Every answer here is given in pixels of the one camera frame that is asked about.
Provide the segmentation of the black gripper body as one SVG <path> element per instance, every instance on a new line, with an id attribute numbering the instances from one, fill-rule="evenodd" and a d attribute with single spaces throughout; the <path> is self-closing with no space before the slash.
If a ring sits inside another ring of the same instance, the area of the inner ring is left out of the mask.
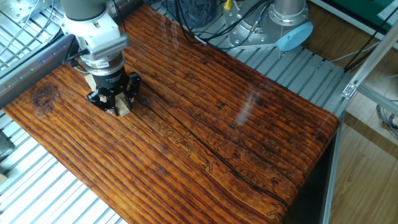
<path id="1" fill-rule="evenodd" d="M 94 91 L 98 88 L 122 91 L 127 88 L 129 83 L 129 77 L 126 74 L 125 68 L 120 68 L 119 70 L 106 75 L 93 75 L 93 78 L 96 84 L 93 89 Z"/>

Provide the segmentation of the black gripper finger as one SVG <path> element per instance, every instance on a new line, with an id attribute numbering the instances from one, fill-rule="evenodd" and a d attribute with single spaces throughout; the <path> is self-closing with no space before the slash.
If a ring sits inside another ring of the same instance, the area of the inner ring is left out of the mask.
<path id="1" fill-rule="evenodd" d="M 141 78 L 140 76 L 133 72 L 128 75 L 129 81 L 127 83 L 127 86 L 125 87 L 123 93 L 124 93 L 124 98 L 127 101 L 127 107 L 129 109 L 132 108 L 132 103 L 134 102 L 134 97 L 138 94 L 139 92 L 139 86 L 141 83 Z"/>
<path id="2" fill-rule="evenodd" d="M 116 92 L 112 88 L 99 87 L 95 91 L 87 94 L 89 102 L 102 111 L 107 111 L 115 116 L 119 116 L 119 111 L 116 108 Z"/>

